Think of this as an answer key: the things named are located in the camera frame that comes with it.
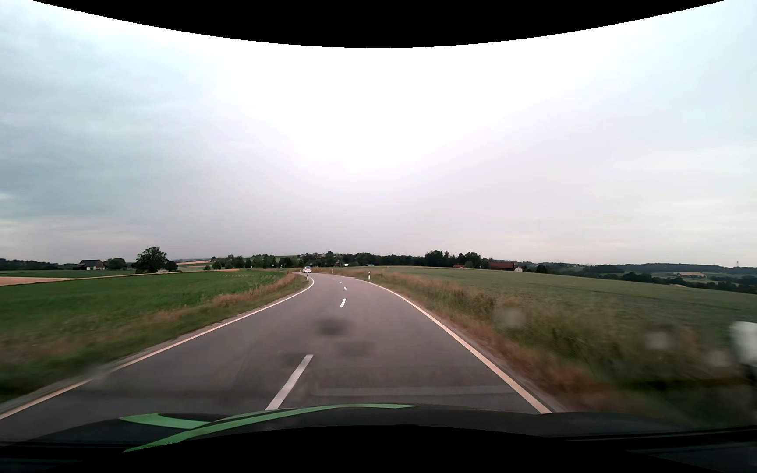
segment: road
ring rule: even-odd
[[[539,412],[401,297],[359,279],[311,278],[273,307],[1,419],[0,441],[160,412],[355,402]]]

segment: sky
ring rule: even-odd
[[[0,0],[0,258],[757,266],[757,0],[470,46]]]

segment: grass field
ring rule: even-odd
[[[686,324],[697,328],[708,342],[727,342],[729,324],[734,321],[757,322],[757,296],[751,294],[558,274],[431,268],[399,271],[453,281],[502,296],[557,301],[571,309],[614,308],[624,320]]]
[[[755,393],[731,355],[729,325],[757,322],[756,295],[475,269],[371,271],[374,283],[445,317],[577,410],[754,423]],[[367,270],[335,274],[365,279]],[[663,349],[648,342],[660,332]]]
[[[77,269],[38,269],[37,271],[0,271],[0,276],[13,276],[19,278],[97,278],[99,276],[119,276],[121,274],[134,274],[132,269],[111,271],[80,271]]]
[[[305,284],[296,274],[241,271],[0,286],[0,402]]]

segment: building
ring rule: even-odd
[[[514,271],[516,264],[512,261],[490,261],[489,269],[500,269],[502,271]]]
[[[104,263],[100,259],[82,259],[81,262],[76,264],[72,269],[104,269]]]

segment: green stripe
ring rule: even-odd
[[[227,430],[229,428],[242,427],[249,424],[260,423],[260,422],[269,421],[273,419],[279,419],[282,417],[296,416],[299,414],[316,413],[318,411],[328,411],[330,409],[338,409],[340,407],[378,407],[378,408],[384,408],[384,409],[399,409],[401,407],[416,407],[416,406],[410,406],[407,404],[340,404],[340,405],[335,405],[335,406],[306,407],[304,409],[294,409],[291,411],[272,411],[268,415],[238,419],[235,421],[225,422],[222,424],[214,424],[214,425],[208,425],[206,427],[195,428],[195,430],[188,430],[187,432],[174,434],[170,437],[165,437],[160,440],[151,442],[150,444],[141,445],[139,447],[128,448],[125,450],[125,452],[131,452],[133,450],[140,450],[142,448],[156,447],[158,445],[176,444],[177,442],[183,442],[184,440],[188,440],[190,438],[199,437],[201,435],[206,435],[206,434],[212,434],[214,432]]]
[[[157,425],[159,427],[174,428],[197,428],[206,424],[212,424],[210,421],[190,421],[188,419],[178,419],[176,417],[166,417],[161,414],[142,414],[140,416],[119,417],[129,423]]]

